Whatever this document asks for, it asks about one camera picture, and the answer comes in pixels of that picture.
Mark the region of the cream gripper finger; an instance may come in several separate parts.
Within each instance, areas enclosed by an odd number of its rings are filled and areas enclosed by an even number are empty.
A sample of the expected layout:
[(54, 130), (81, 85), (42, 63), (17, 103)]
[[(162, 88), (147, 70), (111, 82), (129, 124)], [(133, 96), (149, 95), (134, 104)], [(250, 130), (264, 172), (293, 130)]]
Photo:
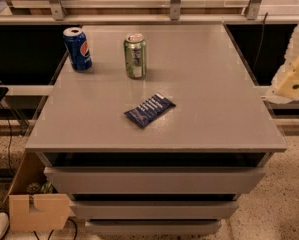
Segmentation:
[(281, 65), (266, 91), (266, 100), (275, 104), (299, 101), (299, 23), (289, 40)]

